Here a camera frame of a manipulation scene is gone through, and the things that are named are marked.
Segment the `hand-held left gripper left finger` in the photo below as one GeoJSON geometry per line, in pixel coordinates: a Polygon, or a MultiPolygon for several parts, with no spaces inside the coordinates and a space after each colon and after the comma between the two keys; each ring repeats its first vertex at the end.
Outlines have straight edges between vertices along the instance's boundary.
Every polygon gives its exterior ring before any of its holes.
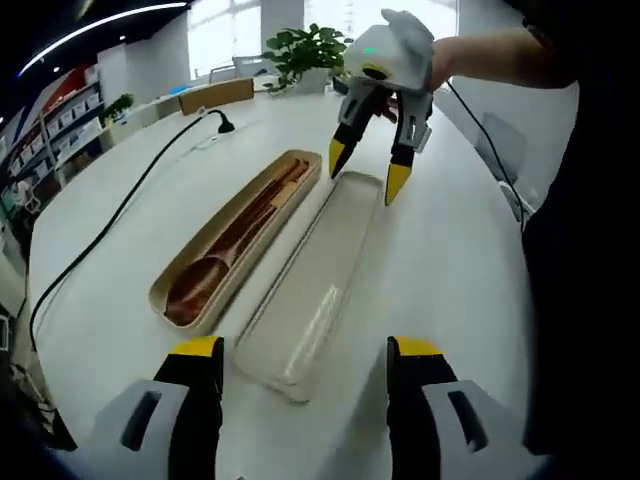
{"type": "Polygon", "coordinates": [[[214,479],[223,422],[224,339],[176,346],[95,417],[74,452],[81,479],[214,479]]]}

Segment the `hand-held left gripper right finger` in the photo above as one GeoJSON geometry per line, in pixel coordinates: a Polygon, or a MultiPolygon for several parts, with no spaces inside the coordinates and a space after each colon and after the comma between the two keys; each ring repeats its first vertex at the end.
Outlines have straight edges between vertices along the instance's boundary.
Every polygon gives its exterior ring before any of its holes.
{"type": "Polygon", "coordinates": [[[387,338],[394,479],[532,479],[538,457],[522,443],[520,419],[420,338],[387,338]]]}

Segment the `person's right hand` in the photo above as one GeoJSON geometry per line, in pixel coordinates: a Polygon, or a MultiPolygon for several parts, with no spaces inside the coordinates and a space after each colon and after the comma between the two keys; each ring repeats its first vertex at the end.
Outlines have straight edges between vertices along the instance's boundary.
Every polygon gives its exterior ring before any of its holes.
{"type": "Polygon", "coordinates": [[[374,96],[372,112],[375,116],[386,118],[392,124],[396,124],[399,110],[395,93],[388,89],[380,90],[374,96]]]}

